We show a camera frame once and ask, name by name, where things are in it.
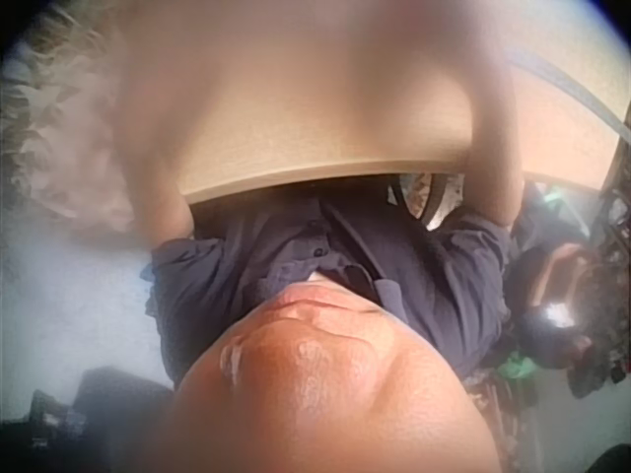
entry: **lips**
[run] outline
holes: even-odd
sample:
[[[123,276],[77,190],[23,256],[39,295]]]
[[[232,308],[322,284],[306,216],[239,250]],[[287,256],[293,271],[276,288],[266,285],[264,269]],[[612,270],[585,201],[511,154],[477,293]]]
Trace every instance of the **lips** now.
[[[337,307],[352,311],[374,310],[375,306],[341,288],[331,288],[326,283],[293,284],[265,305],[268,310],[280,310],[291,304],[306,303]]]

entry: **shirt sleeve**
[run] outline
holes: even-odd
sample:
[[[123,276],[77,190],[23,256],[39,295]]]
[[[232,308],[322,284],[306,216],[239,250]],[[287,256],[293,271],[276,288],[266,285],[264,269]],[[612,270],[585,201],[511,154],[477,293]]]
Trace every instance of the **shirt sleeve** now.
[[[165,368],[175,384],[216,338],[212,328],[218,324],[209,324],[208,317],[223,253],[220,239],[176,239],[152,252],[156,321]]]
[[[459,333],[457,372],[479,364],[501,332],[505,311],[503,273],[510,234],[465,208],[456,209],[435,231],[444,255],[449,300],[454,304]]]

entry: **navy blue shirt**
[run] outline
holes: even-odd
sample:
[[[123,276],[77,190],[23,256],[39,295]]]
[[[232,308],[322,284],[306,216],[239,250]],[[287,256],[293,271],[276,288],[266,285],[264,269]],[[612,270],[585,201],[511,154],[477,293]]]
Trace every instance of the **navy blue shirt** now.
[[[178,384],[231,325],[314,272],[380,304],[466,376],[500,334],[509,234],[464,209],[428,232],[407,209],[324,192],[228,212],[153,252],[158,328]]]

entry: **table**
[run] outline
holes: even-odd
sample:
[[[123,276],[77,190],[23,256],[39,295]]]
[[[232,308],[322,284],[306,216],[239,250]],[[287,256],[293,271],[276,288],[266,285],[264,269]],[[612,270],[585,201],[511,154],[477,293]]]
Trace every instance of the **table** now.
[[[513,62],[526,175],[601,189],[629,136],[629,51],[587,1],[492,5]],[[190,203],[335,176],[461,171],[471,118],[458,86],[377,41],[367,57],[380,66],[367,69],[339,28],[321,42],[231,38],[215,99],[178,150]],[[388,106],[358,100],[366,87],[383,87]]]

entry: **beige tabletop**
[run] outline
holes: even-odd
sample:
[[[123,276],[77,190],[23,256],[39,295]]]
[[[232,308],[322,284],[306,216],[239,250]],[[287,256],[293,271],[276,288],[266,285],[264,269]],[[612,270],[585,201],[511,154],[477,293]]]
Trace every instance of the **beige tabletop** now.
[[[537,71],[512,68],[527,175],[600,189],[619,135],[597,113],[624,119],[628,50],[588,2],[491,3],[507,51],[551,64],[575,81],[566,89],[590,93],[581,103]],[[461,170],[471,118],[459,87],[422,57],[375,48],[367,66],[345,41],[231,37],[214,98],[177,157],[191,203],[325,177]]]

